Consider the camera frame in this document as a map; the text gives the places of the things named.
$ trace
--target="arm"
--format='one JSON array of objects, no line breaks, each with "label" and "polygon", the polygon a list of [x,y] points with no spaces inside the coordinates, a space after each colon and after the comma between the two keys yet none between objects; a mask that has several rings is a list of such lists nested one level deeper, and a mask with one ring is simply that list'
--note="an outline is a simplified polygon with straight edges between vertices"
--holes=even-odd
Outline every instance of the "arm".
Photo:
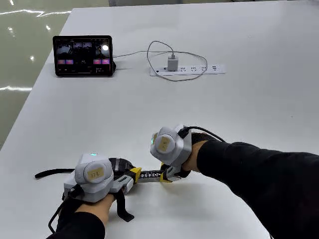
[{"label": "arm", "polygon": [[319,156],[210,140],[193,145],[183,169],[225,183],[275,239],[319,238]]},{"label": "arm", "polygon": [[67,223],[58,225],[57,232],[47,239],[104,239],[113,201],[114,196],[109,194],[95,204],[82,204],[67,218]]}]

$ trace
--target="white cable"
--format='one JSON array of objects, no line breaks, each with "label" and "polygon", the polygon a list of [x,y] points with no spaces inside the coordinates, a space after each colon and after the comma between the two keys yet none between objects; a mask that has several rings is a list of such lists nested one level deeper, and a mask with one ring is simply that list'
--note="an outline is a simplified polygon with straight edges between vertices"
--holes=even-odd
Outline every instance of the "white cable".
[{"label": "white cable", "polygon": [[[165,46],[168,46],[168,47],[171,49],[172,55],[174,55],[174,53],[183,53],[183,54],[189,54],[189,55],[196,56],[196,57],[199,57],[199,58],[203,59],[203,60],[205,61],[206,69],[205,69],[200,75],[198,75],[198,76],[196,76],[196,77],[188,78],[188,79],[182,79],[182,80],[172,80],[172,79],[170,79],[170,78],[167,78],[167,77],[164,77],[164,76],[159,75],[159,74],[156,72],[156,70],[153,68],[152,64],[151,64],[151,61],[150,61],[150,59],[149,59],[149,52],[160,53],[159,55],[161,55],[161,54],[166,54],[166,53],[170,53],[170,52],[169,52],[169,51],[150,51],[151,45],[152,45],[153,43],[155,43],[155,42],[161,43],[161,44],[163,44],[163,45],[165,45]],[[178,81],[190,81],[190,80],[195,80],[195,79],[201,77],[201,76],[205,73],[205,71],[207,70],[207,67],[208,67],[208,63],[207,63],[207,60],[206,60],[205,57],[200,56],[200,55],[196,55],[196,54],[194,54],[194,53],[190,53],[190,52],[187,52],[187,51],[174,51],[169,45],[167,45],[166,43],[161,42],[161,41],[152,41],[152,42],[149,44],[149,47],[148,47],[148,50],[147,50],[147,51],[136,51],[136,52],[132,52],[132,53],[124,54],[124,55],[114,56],[114,58],[123,57],[123,56],[130,56],[130,55],[138,54],[138,53],[141,53],[141,52],[146,52],[146,53],[147,53],[147,54],[146,54],[146,57],[147,57],[147,59],[148,59],[148,62],[149,62],[149,64],[150,64],[150,67],[151,67],[151,69],[154,71],[155,75],[158,76],[158,77],[160,77],[160,78],[162,78],[162,79],[168,80],[168,81],[178,82]]]}]

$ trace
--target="tape measure blade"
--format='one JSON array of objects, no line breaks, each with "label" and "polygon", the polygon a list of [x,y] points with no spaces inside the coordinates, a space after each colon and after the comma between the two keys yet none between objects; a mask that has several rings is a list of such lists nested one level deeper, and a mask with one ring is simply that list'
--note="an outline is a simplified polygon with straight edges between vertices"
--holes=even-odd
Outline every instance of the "tape measure blade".
[{"label": "tape measure blade", "polygon": [[160,182],[160,175],[162,173],[162,170],[142,171],[138,183]]}]

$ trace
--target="pink button on screen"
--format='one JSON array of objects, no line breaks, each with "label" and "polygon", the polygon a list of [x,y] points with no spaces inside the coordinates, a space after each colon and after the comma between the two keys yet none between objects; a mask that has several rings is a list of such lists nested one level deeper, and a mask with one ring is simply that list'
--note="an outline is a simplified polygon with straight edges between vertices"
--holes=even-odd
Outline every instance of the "pink button on screen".
[{"label": "pink button on screen", "polygon": [[101,59],[94,59],[93,64],[101,64]]},{"label": "pink button on screen", "polygon": [[110,59],[103,59],[102,60],[102,64],[109,64],[110,63]]},{"label": "pink button on screen", "polygon": [[65,60],[67,65],[73,65],[73,60]]},{"label": "pink button on screen", "polygon": [[58,60],[58,64],[59,65],[64,65],[65,64],[65,60]]}]

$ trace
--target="white table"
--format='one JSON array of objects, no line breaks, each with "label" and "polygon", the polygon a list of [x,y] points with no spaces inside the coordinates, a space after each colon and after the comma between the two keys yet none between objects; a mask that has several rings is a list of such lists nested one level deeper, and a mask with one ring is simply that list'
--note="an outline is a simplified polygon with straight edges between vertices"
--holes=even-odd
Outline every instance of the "white table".
[{"label": "white table", "polygon": [[[36,181],[36,172],[74,167],[84,152],[158,168],[149,146],[163,125],[194,124],[229,142],[319,153],[319,2],[76,8],[61,35],[81,34],[111,35],[115,55],[162,40],[226,64],[227,74],[171,83],[150,77],[139,54],[117,60],[113,78],[61,79],[51,53],[0,152],[0,238],[49,235],[65,175]],[[165,56],[153,62],[161,66]],[[130,223],[115,209],[109,238],[268,238],[241,199],[196,173],[137,185],[127,197],[136,217]]]}]

